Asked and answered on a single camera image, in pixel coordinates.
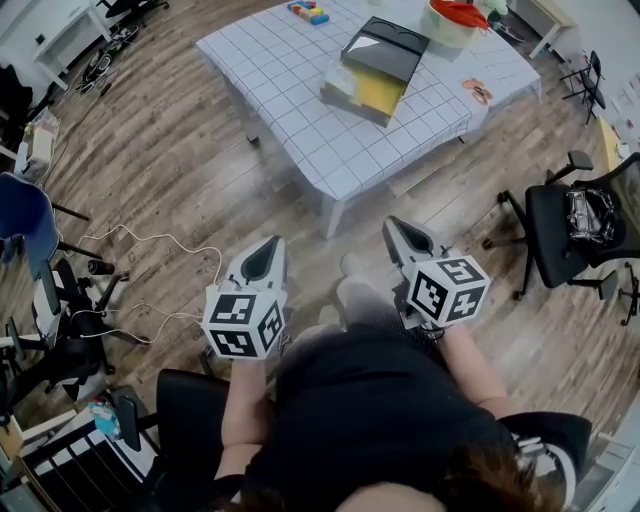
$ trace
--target colorful toy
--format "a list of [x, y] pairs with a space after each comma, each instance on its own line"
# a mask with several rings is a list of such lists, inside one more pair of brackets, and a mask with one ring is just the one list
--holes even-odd
[[315, 2], [292, 2], [287, 4], [287, 9], [312, 25], [319, 25], [329, 21], [329, 15], [324, 13], [322, 7], [316, 7]]

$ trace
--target checkered tablecloth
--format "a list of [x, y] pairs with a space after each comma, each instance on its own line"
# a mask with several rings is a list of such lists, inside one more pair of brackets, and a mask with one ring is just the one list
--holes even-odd
[[[353, 197], [440, 144], [477, 130], [492, 109], [515, 94], [528, 88], [540, 94], [540, 76], [488, 31], [454, 62], [428, 50], [389, 126], [382, 128], [319, 99], [329, 61], [338, 61], [340, 50], [378, 13], [350, 0], [319, 5], [329, 14], [328, 23], [311, 25], [282, 4], [214, 32], [197, 46], [257, 111], [309, 182], [336, 200]], [[469, 79], [491, 91], [489, 105], [462, 86]]]

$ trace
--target wood plank flooring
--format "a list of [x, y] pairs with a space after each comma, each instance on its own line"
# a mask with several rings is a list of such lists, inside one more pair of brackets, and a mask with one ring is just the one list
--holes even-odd
[[[119, 58], [108, 94], [70, 92], [56, 102], [53, 111], [63, 124], [54, 161], [60, 161], [45, 189], [54, 201], [92, 217], [86, 224], [57, 213], [65, 240], [77, 243], [83, 234], [102, 235], [122, 223], [140, 236], [171, 233], [190, 248], [218, 247], [224, 271], [250, 243], [280, 234], [288, 241], [295, 335], [317, 321], [322, 306], [335, 303], [338, 263], [347, 251], [362, 259], [367, 275], [389, 294], [397, 275], [383, 244], [382, 221], [390, 214], [413, 218], [472, 254], [492, 277], [473, 330], [516, 402], [524, 409], [583, 414], [596, 428], [610, 431], [639, 387], [640, 324], [619, 325], [628, 304], [617, 298], [600, 302], [591, 290], [547, 290], [535, 272], [529, 294], [515, 303], [510, 294], [521, 283], [523, 249], [485, 252], [480, 246], [489, 234], [516, 229], [513, 212], [496, 204], [499, 191], [509, 188], [523, 198], [526, 187], [543, 181], [547, 168], [564, 166], [571, 149], [586, 151], [597, 169], [604, 169], [597, 124], [584, 127], [580, 102], [562, 101], [557, 61], [548, 54], [531, 61], [543, 77], [542, 102], [532, 95], [517, 98], [478, 140], [450, 141], [366, 192], [350, 205], [336, 237], [325, 241], [318, 198], [273, 138], [262, 136], [257, 148], [246, 141], [221, 76], [205, 68], [194, 46], [212, 31], [275, 3], [172, 0], [169, 10], [148, 16], [148, 28]], [[523, 54], [536, 42], [528, 36]], [[135, 243], [120, 231], [101, 242], [85, 240], [83, 246], [131, 271], [122, 308], [150, 302], [167, 312], [202, 312], [204, 288], [218, 265], [213, 252], [186, 254], [166, 239]], [[86, 268], [82, 256], [71, 262], [77, 272]], [[602, 276], [616, 267], [621, 264], [588, 275]], [[626, 274], [620, 276], [628, 288]], [[30, 331], [32, 294], [24, 261], [1, 268], [0, 321], [13, 315], [20, 329]], [[138, 309], [118, 314], [116, 323], [153, 338], [162, 320]], [[150, 346], [113, 338], [105, 344], [117, 366], [111, 382], [133, 385], [154, 410], [158, 371], [197, 371], [205, 337], [195, 323], [172, 320]], [[43, 388], [23, 402], [25, 424], [70, 407], [63, 393], [44, 395]]]

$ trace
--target forearm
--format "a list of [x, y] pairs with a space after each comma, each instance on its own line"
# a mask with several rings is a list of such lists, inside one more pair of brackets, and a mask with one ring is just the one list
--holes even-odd
[[222, 444], [225, 448], [265, 442], [271, 420], [266, 391], [267, 370], [264, 361], [233, 362], [229, 396], [222, 420]]
[[462, 324], [445, 331], [440, 351], [462, 393], [474, 404], [506, 399], [507, 389], [498, 373]]

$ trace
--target brown hair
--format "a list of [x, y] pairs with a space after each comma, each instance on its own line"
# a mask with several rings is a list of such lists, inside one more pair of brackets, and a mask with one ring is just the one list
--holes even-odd
[[[433, 495], [447, 512], [561, 512], [562, 489], [520, 469], [515, 453], [461, 448], [449, 460], [447, 476]], [[240, 503], [225, 503], [225, 512], [286, 512], [275, 492], [243, 489]]]

